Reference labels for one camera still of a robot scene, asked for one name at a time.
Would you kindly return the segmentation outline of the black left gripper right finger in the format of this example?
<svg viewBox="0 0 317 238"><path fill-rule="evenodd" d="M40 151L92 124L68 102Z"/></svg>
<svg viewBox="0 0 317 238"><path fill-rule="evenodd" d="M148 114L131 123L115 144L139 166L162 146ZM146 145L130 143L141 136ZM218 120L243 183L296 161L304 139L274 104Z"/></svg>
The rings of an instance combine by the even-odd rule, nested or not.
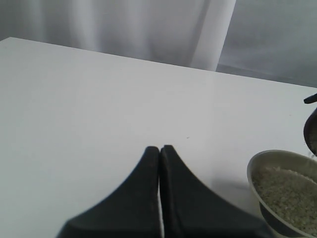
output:
<svg viewBox="0 0 317 238"><path fill-rule="evenodd" d="M171 145L159 158L159 189L166 238L268 238L261 219L205 186Z"/></svg>

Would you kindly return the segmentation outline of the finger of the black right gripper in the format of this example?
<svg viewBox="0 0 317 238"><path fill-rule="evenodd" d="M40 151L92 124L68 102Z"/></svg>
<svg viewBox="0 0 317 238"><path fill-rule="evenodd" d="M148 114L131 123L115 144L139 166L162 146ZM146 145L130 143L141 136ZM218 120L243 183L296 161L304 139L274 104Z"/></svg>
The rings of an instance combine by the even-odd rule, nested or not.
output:
<svg viewBox="0 0 317 238"><path fill-rule="evenodd" d="M312 104L317 102L317 94L311 95L304 99L305 104Z"/></svg>

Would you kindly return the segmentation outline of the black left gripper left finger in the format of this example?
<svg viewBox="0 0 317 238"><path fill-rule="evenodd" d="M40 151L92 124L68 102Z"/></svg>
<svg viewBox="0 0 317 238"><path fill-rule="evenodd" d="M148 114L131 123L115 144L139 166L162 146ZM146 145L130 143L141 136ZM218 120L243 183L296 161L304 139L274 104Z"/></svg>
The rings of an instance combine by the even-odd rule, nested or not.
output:
<svg viewBox="0 0 317 238"><path fill-rule="evenodd" d="M149 146L107 198L69 219L59 238L159 238L159 149Z"/></svg>

